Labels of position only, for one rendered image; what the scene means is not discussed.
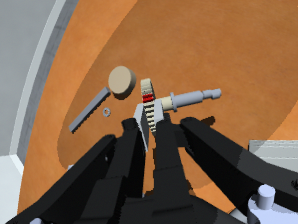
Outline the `grey shaft with beige toothed gear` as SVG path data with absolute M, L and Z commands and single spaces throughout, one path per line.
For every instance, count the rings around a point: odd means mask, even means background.
M 148 78 L 141 80 L 141 93 L 150 130 L 153 136 L 156 136 L 156 127 L 154 123 L 154 100 L 158 99 L 155 97 L 151 79 Z M 176 96 L 174 96 L 173 92 L 171 92 L 170 96 L 159 99 L 162 101 L 164 112 L 173 110 L 175 113 L 177 112 L 177 108 L 202 103 L 203 100 L 209 98 L 212 100 L 218 99 L 220 96 L 221 90 L 218 88 L 214 90 L 204 90 L 202 92 L 198 90 Z

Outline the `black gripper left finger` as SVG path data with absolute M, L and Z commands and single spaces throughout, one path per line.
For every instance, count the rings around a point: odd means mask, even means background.
M 5 224 L 118 224 L 123 198 L 143 195 L 149 145 L 144 104 L 121 124 L 121 137 L 102 137 L 34 204 Z

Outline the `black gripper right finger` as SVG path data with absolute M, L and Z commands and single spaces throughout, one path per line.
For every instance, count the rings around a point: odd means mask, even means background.
M 298 224 L 298 172 L 265 162 L 195 117 L 173 124 L 161 99 L 154 100 L 154 123 L 151 224 L 197 224 L 178 147 L 185 147 L 248 224 Z

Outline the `beige short cylinder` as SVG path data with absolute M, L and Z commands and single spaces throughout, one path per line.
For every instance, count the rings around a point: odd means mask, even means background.
M 126 95 L 135 88 L 136 75 L 131 69 L 118 66 L 110 73 L 108 84 L 112 92 Z

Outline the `long grey metal rod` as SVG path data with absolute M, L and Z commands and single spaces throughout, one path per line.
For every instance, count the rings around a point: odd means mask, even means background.
M 245 217 L 243 214 L 241 214 L 241 212 L 239 212 L 239 210 L 237 208 L 235 208 L 231 213 L 230 213 L 231 216 L 235 217 L 235 218 L 238 218 L 238 220 L 246 223 L 247 223 L 247 217 Z

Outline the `grey flat bar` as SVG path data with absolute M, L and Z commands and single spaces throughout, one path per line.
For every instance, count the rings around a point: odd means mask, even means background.
M 104 87 L 98 95 L 87 105 L 87 107 L 78 115 L 78 117 L 70 124 L 69 129 L 74 132 L 87 117 L 111 94 L 108 87 Z

